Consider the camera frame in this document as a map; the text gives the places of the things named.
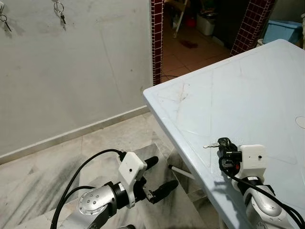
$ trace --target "white plastic table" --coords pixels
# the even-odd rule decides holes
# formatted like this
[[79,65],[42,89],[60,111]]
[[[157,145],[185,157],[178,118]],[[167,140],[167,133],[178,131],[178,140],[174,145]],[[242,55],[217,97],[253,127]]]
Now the white plastic table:
[[221,174],[217,148],[203,148],[220,137],[264,145],[265,184],[305,217],[305,127],[296,122],[305,117],[304,50],[277,40],[146,89],[144,97],[229,228],[252,226],[242,195]]

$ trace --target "red tiled column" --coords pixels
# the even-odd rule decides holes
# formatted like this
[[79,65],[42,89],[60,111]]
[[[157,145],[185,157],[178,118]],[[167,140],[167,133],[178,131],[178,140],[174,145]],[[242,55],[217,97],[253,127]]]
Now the red tiled column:
[[153,85],[161,83],[164,0],[151,0]]
[[240,54],[256,46],[274,3],[275,0],[250,0],[230,56]]

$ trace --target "white wall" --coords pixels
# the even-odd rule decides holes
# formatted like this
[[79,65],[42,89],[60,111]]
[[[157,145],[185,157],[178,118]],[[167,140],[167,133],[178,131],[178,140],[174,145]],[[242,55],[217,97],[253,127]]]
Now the white wall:
[[0,155],[144,105],[149,0],[1,0]]
[[270,20],[302,22],[302,13],[305,13],[305,0],[277,0]]

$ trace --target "wall baseboard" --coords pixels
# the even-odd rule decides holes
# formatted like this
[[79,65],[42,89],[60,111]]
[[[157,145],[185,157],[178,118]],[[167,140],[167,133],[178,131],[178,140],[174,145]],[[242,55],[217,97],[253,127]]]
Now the wall baseboard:
[[138,107],[138,108],[133,109],[131,111],[113,116],[111,118],[107,118],[107,119],[98,121],[96,123],[92,123],[92,124],[89,124],[89,125],[86,125],[86,126],[68,131],[68,132],[63,133],[61,135],[57,135],[57,136],[45,139],[43,141],[31,144],[29,146],[11,151],[7,154],[4,154],[4,155],[0,156],[0,165],[2,165],[4,163],[7,163],[7,162],[10,162],[12,160],[16,160],[16,159],[21,158],[23,156],[30,155],[30,154],[35,153],[37,151],[49,148],[51,146],[58,145],[60,143],[69,141],[71,139],[86,135],[86,134],[94,132],[96,130],[103,129],[105,127],[108,127],[110,125],[119,123],[119,122],[127,120],[129,118],[133,118],[135,116],[142,115],[146,112],[149,112],[148,107],[147,106],[141,106],[141,107]]

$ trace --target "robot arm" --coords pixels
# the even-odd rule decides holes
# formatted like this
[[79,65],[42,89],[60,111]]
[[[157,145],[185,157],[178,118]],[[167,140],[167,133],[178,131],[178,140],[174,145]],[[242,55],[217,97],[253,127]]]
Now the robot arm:
[[136,202],[147,198],[157,203],[178,186],[173,180],[160,186],[156,191],[144,186],[144,172],[158,162],[154,156],[141,161],[133,152],[128,152],[119,167],[120,182],[109,182],[102,187],[90,189],[82,194],[75,211],[67,217],[61,229],[100,229],[107,220],[125,206],[132,208]]
[[[262,145],[243,145],[237,147],[228,138],[218,139],[221,158],[220,168],[231,176],[259,187],[275,196],[270,185],[264,185],[264,171],[267,166],[265,147]],[[257,229],[293,229],[287,213],[277,203],[245,183],[232,179],[232,185],[243,195],[246,214]]]

